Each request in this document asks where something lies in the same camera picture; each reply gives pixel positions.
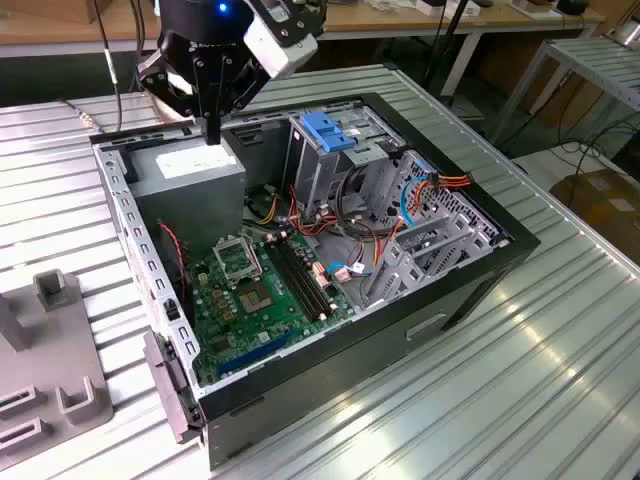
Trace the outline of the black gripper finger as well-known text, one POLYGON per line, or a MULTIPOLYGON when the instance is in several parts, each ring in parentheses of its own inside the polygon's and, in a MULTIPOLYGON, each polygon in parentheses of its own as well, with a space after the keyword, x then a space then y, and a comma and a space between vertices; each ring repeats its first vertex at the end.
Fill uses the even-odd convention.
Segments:
POLYGON ((215 89, 214 145, 220 143, 223 118, 234 110, 244 109, 269 79, 269 74, 253 55, 246 57, 244 64, 241 63, 240 57, 223 57, 220 78, 215 89))
POLYGON ((190 93, 173 85, 166 69, 167 63, 160 52, 154 52, 137 65, 137 80, 141 86, 175 113, 192 117, 200 126, 207 145, 214 144, 214 116, 203 105, 196 87, 190 93))

